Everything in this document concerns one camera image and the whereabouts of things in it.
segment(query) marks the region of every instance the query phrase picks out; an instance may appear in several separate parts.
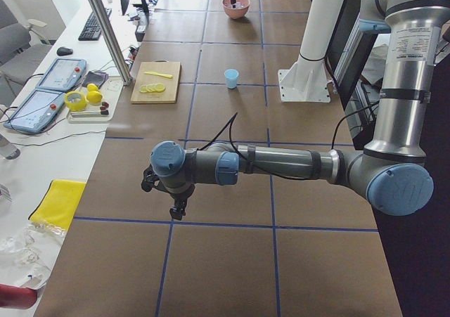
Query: yellow knife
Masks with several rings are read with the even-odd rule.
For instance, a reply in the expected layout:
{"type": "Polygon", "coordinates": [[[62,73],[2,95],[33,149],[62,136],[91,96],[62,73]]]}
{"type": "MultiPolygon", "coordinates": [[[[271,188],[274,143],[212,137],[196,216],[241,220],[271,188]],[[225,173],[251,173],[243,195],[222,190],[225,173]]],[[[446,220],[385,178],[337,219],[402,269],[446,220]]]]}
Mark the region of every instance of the yellow knife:
{"type": "Polygon", "coordinates": [[[174,75],[168,75],[166,73],[159,73],[159,72],[155,72],[155,71],[145,71],[144,72],[146,75],[154,75],[154,76],[159,76],[159,77],[164,77],[164,78],[173,78],[174,75]]]}

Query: clear plastic bottle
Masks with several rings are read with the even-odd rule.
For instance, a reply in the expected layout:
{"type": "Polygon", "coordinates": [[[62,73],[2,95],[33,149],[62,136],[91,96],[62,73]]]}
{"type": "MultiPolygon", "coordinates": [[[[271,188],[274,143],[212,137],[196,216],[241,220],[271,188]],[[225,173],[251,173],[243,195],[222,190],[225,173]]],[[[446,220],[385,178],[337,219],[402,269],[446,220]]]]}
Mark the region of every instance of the clear plastic bottle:
{"type": "Polygon", "coordinates": [[[0,134],[0,155],[5,159],[12,160],[20,155],[20,150],[0,134]]]}

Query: label sticker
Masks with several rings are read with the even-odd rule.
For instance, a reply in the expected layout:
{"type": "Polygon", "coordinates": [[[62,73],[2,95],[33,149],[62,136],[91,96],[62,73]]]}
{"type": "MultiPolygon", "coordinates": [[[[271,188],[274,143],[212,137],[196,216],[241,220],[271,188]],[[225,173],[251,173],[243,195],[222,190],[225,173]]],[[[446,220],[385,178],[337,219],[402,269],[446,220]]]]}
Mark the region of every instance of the label sticker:
{"type": "Polygon", "coordinates": [[[393,32],[386,63],[427,61],[428,65],[433,65],[435,52],[431,49],[436,47],[438,41],[438,27],[414,27],[393,32]]]}

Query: keyboard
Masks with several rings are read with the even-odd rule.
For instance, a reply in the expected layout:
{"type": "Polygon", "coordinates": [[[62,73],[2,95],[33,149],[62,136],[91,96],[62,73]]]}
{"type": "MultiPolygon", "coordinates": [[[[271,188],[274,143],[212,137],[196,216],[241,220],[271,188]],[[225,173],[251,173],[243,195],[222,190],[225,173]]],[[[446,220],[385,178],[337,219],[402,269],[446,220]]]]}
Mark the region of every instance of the keyboard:
{"type": "MultiPolygon", "coordinates": [[[[112,9],[106,9],[106,15],[110,17],[112,9]]],[[[100,38],[101,30],[98,24],[97,17],[94,12],[89,15],[86,23],[84,24],[83,31],[78,36],[79,41],[96,41],[100,38]]]]}

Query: small container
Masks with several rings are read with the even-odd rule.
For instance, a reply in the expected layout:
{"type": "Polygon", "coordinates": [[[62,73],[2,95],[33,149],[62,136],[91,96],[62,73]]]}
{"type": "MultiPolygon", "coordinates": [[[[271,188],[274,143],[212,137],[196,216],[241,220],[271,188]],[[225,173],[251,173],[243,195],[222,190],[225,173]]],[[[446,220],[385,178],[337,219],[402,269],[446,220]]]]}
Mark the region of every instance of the small container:
{"type": "Polygon", "coordinates": [[[238,85],[239,71],[234,69],[227,69],[225,71],[226,87],[234,89],[238,85]]]}
{"type": "Polygon", "coordinates": [[[20,155],[20,150],[0,134],[0,155],[5,159],[12,160],[20,155]]]}
{"type": "Polygon", "coordinates": [[[250,7],[250,0],[236,0],[236,4],[231,4],[230,0],[222,0],[222,6],[224,8],[225,14],[227,14],[231,19],[237,20],[238,18],[244,17],[250,7]]]}

